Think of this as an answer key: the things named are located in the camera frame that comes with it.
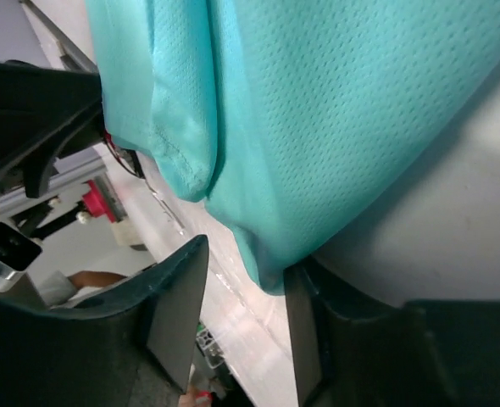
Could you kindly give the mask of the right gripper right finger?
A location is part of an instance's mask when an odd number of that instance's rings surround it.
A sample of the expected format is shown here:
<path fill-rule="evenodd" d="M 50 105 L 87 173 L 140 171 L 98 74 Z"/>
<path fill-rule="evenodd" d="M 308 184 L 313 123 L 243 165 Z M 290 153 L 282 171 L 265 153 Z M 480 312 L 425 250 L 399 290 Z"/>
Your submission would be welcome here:
<path fill-rule="evenodd" d="M 500 406 L 500 301 L 395 308 L 313 259 L 285 295 L 301 406 Z"/>

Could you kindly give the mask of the light mint t-shirt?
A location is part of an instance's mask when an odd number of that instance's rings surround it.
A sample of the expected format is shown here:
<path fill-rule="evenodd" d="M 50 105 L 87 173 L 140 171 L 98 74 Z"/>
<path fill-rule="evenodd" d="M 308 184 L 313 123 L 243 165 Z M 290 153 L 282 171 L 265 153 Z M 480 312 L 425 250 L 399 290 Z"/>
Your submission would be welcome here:
<path fill-rule="evenodd" d="M 275 295 L 500 61 L 500 1 L 89 1 L 86 12 L 114 143 L 203 202 Z"/>

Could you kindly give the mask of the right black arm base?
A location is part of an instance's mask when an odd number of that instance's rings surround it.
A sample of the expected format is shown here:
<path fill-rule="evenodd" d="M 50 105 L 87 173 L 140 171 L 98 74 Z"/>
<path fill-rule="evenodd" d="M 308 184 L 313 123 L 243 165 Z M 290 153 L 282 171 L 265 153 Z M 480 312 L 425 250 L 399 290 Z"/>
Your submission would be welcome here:
<path fill-rule="evenodd" d="M 26 196 L 44 195 L 55 159 L 102 112 L 95 73 L 0 63 L 0 184 L 19 168 Z"/>

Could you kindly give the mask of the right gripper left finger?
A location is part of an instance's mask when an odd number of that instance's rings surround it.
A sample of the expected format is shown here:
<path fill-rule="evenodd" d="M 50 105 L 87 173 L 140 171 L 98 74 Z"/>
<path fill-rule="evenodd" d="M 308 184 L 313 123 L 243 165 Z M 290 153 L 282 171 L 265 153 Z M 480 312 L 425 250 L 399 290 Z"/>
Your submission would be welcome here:
<path fill-rule="evenodd" d="M 186 391 L 208 239 L 65 307 L 0 297 L 0 406 L 175 406 Z"/>

